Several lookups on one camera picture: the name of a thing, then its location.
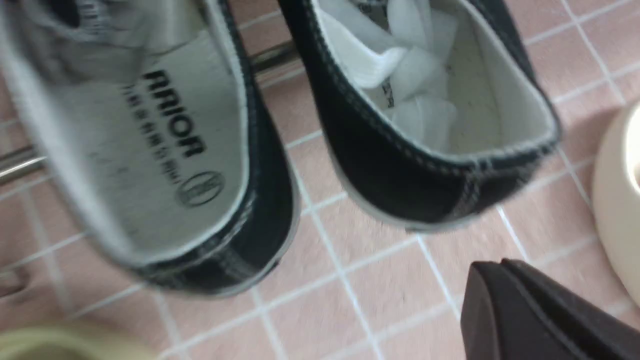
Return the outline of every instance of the white shoelace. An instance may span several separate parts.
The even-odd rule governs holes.
[[[447,100],[444,64],[457,20],[431,9],[428,0],[389,0],[386,31],[348,0],[319,3],[326,35],[350,80],[368,94],[388,80],[393,101],[374,101],[380,110],[408,138],[446,151],[457,111]]]

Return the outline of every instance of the black canvas shoe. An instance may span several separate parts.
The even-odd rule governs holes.
[[[342,184],[418,231],[513,194],[560,125],[502,0],[280,0]]]
[[[225,0],[1,1],[0,57],[109,259],[156,286],[226,296],[287,250],[296,184]]]

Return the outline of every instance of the insole logo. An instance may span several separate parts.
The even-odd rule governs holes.
[[[185,181],[177,191],[178,201],[188,208],[204,205],[220,194],[225,178],[219,172],[202,172]]]

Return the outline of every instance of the metal rod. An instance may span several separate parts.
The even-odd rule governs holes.
[[[298,59],[293,42],[267,49],[252,57],[257,75],[263,75],[277,67],[285,66]],[[26,147],[0,157],[0,185],[19,179],[44,167],[46,157],[38,155],[34,148]]]

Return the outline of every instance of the pink tile floor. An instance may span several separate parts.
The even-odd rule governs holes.
[[[129,332],[167,360],[463,359],[469,263],[524,259],[622,320],[640,311],[612,273],[592,219],[590,177],[612,114],[640,98],[640,1],[508,0],[566,126],[559,155],[526,191],[466,229],[408,234],[363,214],[327,157],[300,67],[262,82],[303,197],[282,266],[234,299],[162,294],[85,244],[50,176],[0,188],[0,269],[31,275],[0,300],[0,330],[62,317]],[[275,0],[235,0],[251,53],[289,38]],[[28,143],[0,86],[0,154]]]

